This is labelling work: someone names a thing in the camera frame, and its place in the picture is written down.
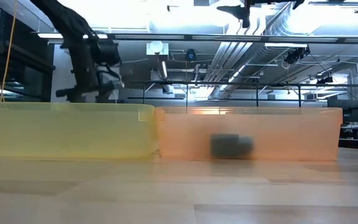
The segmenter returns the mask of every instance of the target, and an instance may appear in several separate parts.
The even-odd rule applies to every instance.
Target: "translucent plastic bin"
[[[340,108],[157,108],[162,157],[335,160]]]
[[[149,105],[0,103],[0,156],[144,157],[156,137]]]

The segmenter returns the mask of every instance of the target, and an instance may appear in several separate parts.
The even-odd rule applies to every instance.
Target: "metal frame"
[[[209,41],[289,44],[358,44],[358,37],[311,37],[215,34],[106,34],[110,40]]]
[[[315,86],[315,87],[358,87],[358,84],[338,84],[338,85],[329,85],[329,84],[302,84],[302,83],[233,83],[233,82],[184,82],[184,81],[133,81],[130,83],[144,84],[143,87],[143,97],[128,97],[128,100],[186,100],[186,107],[188,106],[188,94],[186,98],[164,98],[164,97],[146,97],[146,85],[148,84],[159,84],[159,85],[172,85],[172,84],[182,84],[186,85],[186,92],[188,93],[189,85],[246,85],[246,86],[255,86],[256,99],[243,99],[243,98],[212,98],[212,100],[229,100],[229,101],[256,101],[256,106],[259,106],[260,101],[289,101],[289,102],[299,102],[299,107],[302,107],[302,102],[316,102],[316,100],[302,100],[301,99],[301,88],[303,86]],[[287,86],[296,86],[298,87],[298,99],[297,100],[269,100],[269,99],[259,99],[259,90],[260,86],[264,86],[265,89],[267,86],[273,87],[287,87]]]

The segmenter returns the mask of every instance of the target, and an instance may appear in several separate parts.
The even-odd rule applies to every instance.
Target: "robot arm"
[[[57,0],[30,0],[52,22],[53,26],[64,38],[62,49],[68,49],[73,65],[76,86],[71,89],[58,90],[57,97],[67,96],[70,102],[92,102],[85,93],[99,92],[97,99],[105,101],[109,93],[119,86],[123,86],[121,76],[112,70],[107,72],[119,82],[104,84],[98,66],[110,66],[121,62],[117,44],[111,40],[100,40],[87,21],[74,10],[60,4]]]

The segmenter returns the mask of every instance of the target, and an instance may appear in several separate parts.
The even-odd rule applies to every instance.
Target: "table surface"
[[[358,223],[358,150],[335,162],[0,158],[0,223]]]

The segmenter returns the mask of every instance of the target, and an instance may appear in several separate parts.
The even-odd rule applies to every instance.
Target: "orange plastic bin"
[[[157,108],[162,157],[335,160],[340,108]]]

